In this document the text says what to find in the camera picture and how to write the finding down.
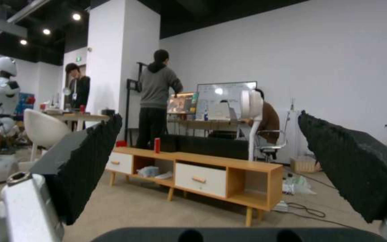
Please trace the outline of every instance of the red can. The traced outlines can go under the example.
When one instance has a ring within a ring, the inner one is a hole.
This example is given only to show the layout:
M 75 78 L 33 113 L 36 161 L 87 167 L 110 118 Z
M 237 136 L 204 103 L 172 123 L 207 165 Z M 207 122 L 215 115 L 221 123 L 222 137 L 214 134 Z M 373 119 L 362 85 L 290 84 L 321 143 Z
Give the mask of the red can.
M 85 105 L 80 105 L 80 112 L 85 113 L 86 106 Z
M 155 138 L 155 153 L 161 152 L 161 138 Z
M 127 147 L 128 143 L 125 140 L 116 141 L 116 147 Z

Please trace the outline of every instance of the cardboard box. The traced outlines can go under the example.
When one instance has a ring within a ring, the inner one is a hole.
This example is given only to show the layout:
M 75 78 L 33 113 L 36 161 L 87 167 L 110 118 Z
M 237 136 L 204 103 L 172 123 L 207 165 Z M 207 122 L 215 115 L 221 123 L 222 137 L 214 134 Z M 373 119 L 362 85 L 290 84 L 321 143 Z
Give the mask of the cardboard box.
M 291 169 L 295 173 L 313 173 L 316 172 L 316 160 L 310 156 L 291 157 Z

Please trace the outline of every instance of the white wall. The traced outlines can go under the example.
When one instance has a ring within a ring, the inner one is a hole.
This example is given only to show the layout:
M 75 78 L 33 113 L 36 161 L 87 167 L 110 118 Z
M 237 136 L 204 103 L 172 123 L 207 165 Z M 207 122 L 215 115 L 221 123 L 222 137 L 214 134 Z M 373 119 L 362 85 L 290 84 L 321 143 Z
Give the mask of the white wall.
M 39 62 L 38 65 L 38 92 L 35 97 L 36 103 L 44 103 L 60 95 L 60 80 L 62 78 L 62 67 Z
M 81 57 L 81 61 L 76 62 L 77 57 Z M 76 63 L 79 66 L 83 66 L 86 64 L 87 61 L 87 47 L 83 47 L 80 49 L 76 49 L 70 52 L 67 52 L 63 55 L 63 68 L 62 68 L 62 77 L 60 79 L 60 93 L 63 93 L 62 90 L 66 86 L 66 74 L 65 74 L 65 66 L 69 63 Z M 60 103 L 63 103 L 64 97 L 63 95 L 60 96 Z
M 97 114 L 109 108 L 119 110 L 122 71 L 125 0 L 111 0 L 92 9 L 89 15 L 86 75 L 91 78 L 86 110 Z
M 295 108 L 387 140 L 387 1 L 310 0 L 160 41 L 185 90 L 258 81 Z
M 138 79 L 138 64 L 149 64 L 153 53 L 159 49 L 160 15 L 137 0 L 126 1 L 125 26 L 123 31 L 122 75 L 119 111 L 126 121 L 126 80 Z M 141 95 L 130 92 L 129 127 L 138 128 Z
M 39 108 L 39 103 L 48 101 L 52 95 L 60 90 L 62 67 L 47 63 L 32 63 L 15 59 L 17 76 L 12 80 L 17 81 L 20 92 L 33 93 L 35 95 L 34 108 Z

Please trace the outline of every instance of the white drawer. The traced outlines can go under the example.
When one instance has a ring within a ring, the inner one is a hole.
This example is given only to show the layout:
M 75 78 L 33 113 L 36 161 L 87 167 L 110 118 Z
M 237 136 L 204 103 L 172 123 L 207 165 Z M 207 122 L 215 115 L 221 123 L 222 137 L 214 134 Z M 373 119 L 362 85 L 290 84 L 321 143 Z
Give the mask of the white drawer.
M 226 197 L 226 171 L 177 163 L 175 165 L 175 185 Z
M 112 152 L 109 162 L 107 162 L 105 168 L 108 170 L 132 174 L 132 160 L 132 155 Z

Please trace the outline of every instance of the computer monitor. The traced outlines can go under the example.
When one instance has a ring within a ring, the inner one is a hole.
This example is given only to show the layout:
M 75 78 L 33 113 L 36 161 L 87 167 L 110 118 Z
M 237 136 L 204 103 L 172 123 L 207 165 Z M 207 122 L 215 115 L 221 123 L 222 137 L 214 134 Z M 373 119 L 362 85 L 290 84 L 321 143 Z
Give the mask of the computer monitor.
M 171 95 L 168 103 L 169 114 L 195 114 L 197 111 L 198 93 L 184 92 Z

